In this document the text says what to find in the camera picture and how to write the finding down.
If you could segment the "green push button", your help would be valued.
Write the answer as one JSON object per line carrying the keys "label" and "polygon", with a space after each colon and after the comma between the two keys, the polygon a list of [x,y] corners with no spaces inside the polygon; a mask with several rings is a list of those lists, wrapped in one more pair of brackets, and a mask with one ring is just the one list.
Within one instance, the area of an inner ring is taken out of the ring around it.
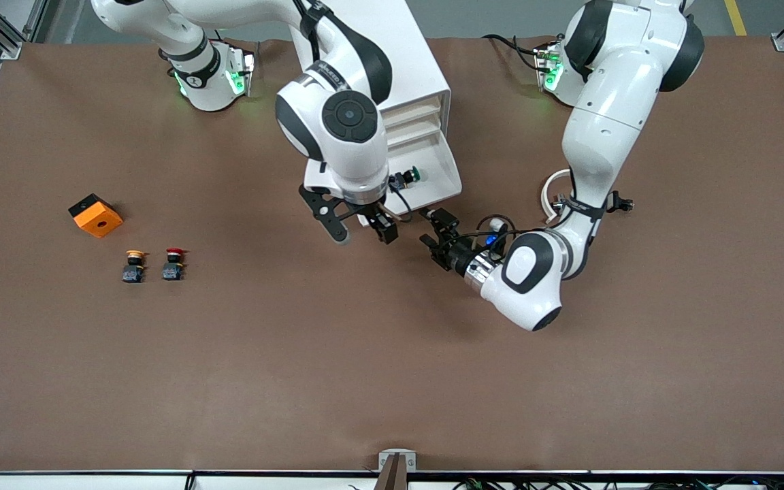
{"label": "green push button", "polygon": [[412,165],[410,169],[405,171],[396,171],[394,174],[391,174],[391,176],[389,176],[389,186],[390,189],[400,191],[402,189],[408,189],[408,187],[420,182],[421,180],[422,174],[416,165]]}

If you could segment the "yellow push button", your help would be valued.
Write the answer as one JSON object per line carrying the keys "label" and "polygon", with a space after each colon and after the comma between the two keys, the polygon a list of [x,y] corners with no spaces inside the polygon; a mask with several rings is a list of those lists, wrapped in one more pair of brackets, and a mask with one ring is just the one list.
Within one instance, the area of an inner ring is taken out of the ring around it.
{"label": "yellow push button", "polygon": [[127,251],[127,263],[122,267],[121,280],[124,283],[141,283],[144,281],[144,260],[146,253],[137,249]]}

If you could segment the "brown paper table cover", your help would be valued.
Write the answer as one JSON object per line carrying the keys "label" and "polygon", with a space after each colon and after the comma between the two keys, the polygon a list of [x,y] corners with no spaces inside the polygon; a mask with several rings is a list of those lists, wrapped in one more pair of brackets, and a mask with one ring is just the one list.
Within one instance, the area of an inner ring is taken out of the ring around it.
{"label": "brown paper table cover", "polygon": [[[218,114],[152,46],[27,46],[0,69],[0,471],[784,471],[784,54],[713,37],[662,94],[562,313],[513,325],[424,220],[333,244],[274,94]],[[68,208],[124,220],[103,238]],[[166,248],[184,278],[165,281]],[[121,280],[127,251],[144,281]]]}

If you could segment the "orange box with hole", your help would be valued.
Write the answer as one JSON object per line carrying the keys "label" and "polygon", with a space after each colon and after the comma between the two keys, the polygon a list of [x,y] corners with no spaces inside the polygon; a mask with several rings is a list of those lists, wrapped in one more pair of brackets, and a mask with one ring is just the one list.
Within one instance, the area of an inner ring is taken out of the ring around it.
{"label": "orange box with hole", "polygon": [[123,223],[122,216],[96,193],[90,193],[68,208],[78,229],[93,237],[103,238]]}

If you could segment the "red push button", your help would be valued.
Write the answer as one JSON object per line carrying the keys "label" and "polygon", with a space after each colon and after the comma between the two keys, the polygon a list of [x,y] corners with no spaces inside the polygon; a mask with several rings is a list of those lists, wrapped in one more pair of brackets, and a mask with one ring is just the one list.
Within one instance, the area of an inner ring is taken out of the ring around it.
{"label": "red push button", "polygon": [[166,261],[161,269],[161,277],[165,281],[181,281],[184,278],[184,255],[182,248],[166,248]]}

